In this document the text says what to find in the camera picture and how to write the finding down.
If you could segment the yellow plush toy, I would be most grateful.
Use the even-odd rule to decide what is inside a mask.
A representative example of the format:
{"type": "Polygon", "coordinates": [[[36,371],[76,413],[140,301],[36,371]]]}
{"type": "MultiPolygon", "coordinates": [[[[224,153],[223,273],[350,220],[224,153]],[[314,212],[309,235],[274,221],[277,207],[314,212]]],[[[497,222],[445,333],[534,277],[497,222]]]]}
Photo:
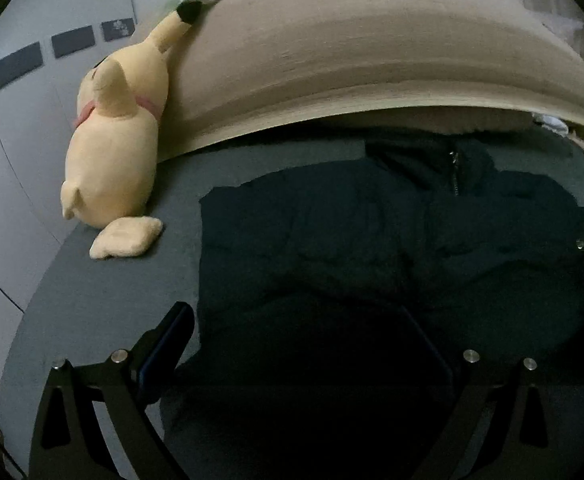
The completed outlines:
{"type": "Polygon", "coordinates": [[[146,206],[168,96],[166,54],[207,4],[180,0],[146,38],[103,58],[79,84],[60,204],[64,219],[98,230],[91,259],[140,256],[163,232],[146,206]]]}

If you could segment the white cloth on bed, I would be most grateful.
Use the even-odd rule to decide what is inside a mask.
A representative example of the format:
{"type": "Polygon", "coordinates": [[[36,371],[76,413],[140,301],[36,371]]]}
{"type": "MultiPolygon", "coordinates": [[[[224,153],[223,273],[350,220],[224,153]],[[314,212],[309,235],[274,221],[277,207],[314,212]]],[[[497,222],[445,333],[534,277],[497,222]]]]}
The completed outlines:
{"type": "Polygon", "coordinates": [[[560,118],[546,114],[534,113],[532,114],[532,122],[536,126],[551,131],[563,138],[566,138],[566,136],[569,135],[569,126],[560,118]]]}

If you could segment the dark navy padded jacket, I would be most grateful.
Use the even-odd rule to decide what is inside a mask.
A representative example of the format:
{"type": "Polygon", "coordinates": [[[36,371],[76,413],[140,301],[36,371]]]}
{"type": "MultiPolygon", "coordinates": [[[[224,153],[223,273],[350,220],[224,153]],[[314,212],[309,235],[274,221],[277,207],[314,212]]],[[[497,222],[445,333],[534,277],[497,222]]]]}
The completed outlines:
{"type": "Polygon", "coordinates": [[[201,202],[199,351],[164,396],[193,479],[453,479],[479,380],[572,388],[584,479],[584,206],[475,142],[370,142],[201,202]]]}

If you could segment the grey bed blanket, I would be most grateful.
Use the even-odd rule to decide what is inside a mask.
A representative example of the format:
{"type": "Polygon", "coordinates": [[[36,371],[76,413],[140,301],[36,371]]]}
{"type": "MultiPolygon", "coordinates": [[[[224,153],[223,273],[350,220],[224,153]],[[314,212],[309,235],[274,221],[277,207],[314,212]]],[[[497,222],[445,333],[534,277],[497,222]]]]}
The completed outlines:
{"type": "MultiPolygon", "coordinates": [[[[252,145],[179,157],[158,168],[153,210],[165,228],[147,254],[94,261],[87,254],[90,232],[77,228],[26,309],[1,383],[0,428],[27,474],[38,405],[52,364],[63,359],[75,366],[97,364],[119,348],[131,349],[145,332],[158,326],[176,302],[183,301],[193,307],[194,334],[161,399],[147,407],[147,417],[166,444],[162,400],[176,384],[178,368],[200,348],[196,307],[202,256],[201,202],[207,194],[281,170],[350,162],[365,156],[370,142],[395,141],[475,142],[490,156],[485,145],[474,138],[372,129],[350,132],[340,141],[252,145]]],[[[94,411],[120,479],[140,479],[117,438],[106,406],[96,402],[94,411]]]]}

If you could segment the beige upholstered headboard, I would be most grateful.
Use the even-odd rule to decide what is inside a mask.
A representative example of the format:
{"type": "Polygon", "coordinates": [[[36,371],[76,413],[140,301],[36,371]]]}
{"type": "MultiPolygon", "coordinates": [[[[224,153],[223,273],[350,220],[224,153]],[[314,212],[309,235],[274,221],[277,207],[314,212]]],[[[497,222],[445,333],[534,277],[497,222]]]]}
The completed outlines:
{"type": "Polygon", "coordinates": [[[158,156],[415,107],[584,127],[584,60],[520,0],[218,0],[169,54],[158,156]]]}

